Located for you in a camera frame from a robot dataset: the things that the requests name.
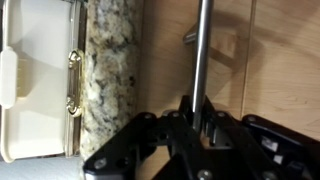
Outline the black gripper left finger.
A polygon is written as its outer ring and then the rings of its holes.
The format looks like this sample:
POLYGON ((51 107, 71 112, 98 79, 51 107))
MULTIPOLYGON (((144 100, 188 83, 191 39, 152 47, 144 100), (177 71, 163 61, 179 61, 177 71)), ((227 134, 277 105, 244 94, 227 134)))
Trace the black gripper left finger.
POLYGON ((169 161, 155 180, 214 180, 213 164, 190 127, 190 118, 187 96, 176 111, 161 117, 138 114, 85 161, 85 180, 135 180, 139 167, 160 146, 167 148, 169 161))

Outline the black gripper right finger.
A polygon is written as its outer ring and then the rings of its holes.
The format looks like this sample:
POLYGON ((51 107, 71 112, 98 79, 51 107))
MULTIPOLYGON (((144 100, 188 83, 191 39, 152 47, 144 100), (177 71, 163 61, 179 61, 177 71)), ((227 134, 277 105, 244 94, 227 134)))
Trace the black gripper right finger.
POLYGON ((236 169, 254 180, 320 180, 320 142, 258 115, 237 120, 206 100, 209 144, 236 154, 236 169))

